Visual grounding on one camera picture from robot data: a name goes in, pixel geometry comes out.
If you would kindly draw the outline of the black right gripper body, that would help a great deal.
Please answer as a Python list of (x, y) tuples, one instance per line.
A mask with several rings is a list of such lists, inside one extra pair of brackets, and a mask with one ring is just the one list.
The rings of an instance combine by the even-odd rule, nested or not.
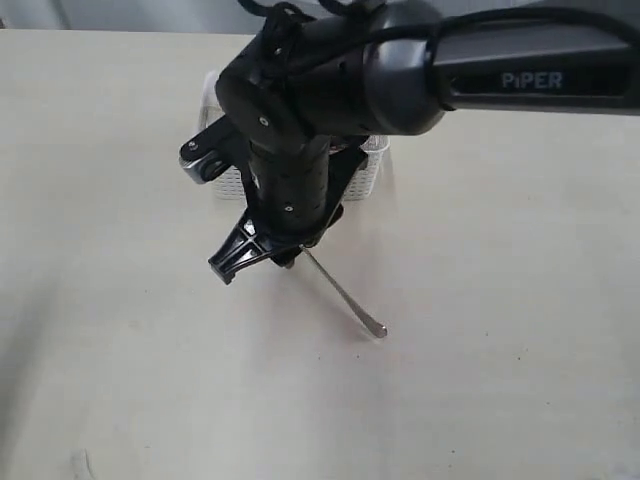
[(316, 137), (297, 153), (249, 144), (248, 200), (259, 229), (276, 240), (316, 237), (331, 223), (366, 160), (364, 137)]

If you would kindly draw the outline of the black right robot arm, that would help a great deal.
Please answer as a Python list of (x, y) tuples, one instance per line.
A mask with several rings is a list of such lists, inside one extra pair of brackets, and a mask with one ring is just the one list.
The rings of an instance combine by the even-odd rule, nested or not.
[(308, 22), (276, 10), (215, 90), (247, 151), (246, 211), (210, 259), (230, 282), (319, 242), (363, 162), (358, 137), (420, 135), (460, 109), (637, 114), (639, 32), (549, 5), (446, 18), (364, 1)]

